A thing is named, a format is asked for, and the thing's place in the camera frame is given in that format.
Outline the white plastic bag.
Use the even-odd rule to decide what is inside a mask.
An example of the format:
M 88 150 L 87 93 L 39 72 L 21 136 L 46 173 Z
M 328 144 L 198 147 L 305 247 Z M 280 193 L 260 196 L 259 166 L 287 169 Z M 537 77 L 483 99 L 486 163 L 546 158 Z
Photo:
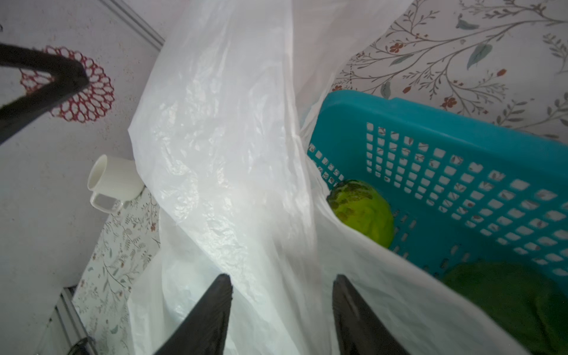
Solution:
M 523 354 L 481 309 L 343 225 L 307 156 L 347 60 L 408 1 L 191 1 L 130 124 L 161 246 L 128 301 L 133 350 L 155 353 L 219 274 L 227 354 L 337 354 L 346 275 L 411 354 Z

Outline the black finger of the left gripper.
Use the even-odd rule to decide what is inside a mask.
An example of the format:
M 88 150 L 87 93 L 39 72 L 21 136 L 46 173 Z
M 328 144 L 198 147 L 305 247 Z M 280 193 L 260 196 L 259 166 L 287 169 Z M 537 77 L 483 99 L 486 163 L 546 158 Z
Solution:
M 1 142 L 5 143 L 38 117 L 90 85 L 81 62 L 9 44 L 1 45 L 1 66 L 48 73 L 53 81 L 1 108 Z

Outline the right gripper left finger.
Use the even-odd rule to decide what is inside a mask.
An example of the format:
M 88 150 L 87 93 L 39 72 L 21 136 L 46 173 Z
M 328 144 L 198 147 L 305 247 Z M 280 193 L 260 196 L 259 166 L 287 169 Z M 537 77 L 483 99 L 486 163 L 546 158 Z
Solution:
M 218 275 L 156 354 L 222 354 L 229 326 L 232 293 L 230 276 Z

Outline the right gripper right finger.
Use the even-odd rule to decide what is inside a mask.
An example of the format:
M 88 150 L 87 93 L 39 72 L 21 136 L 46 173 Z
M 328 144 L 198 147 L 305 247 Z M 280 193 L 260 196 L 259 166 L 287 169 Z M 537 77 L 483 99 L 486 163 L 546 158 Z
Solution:
M 408 355 L 345 275 L 337 275 L 332 308 L 341 354 Z

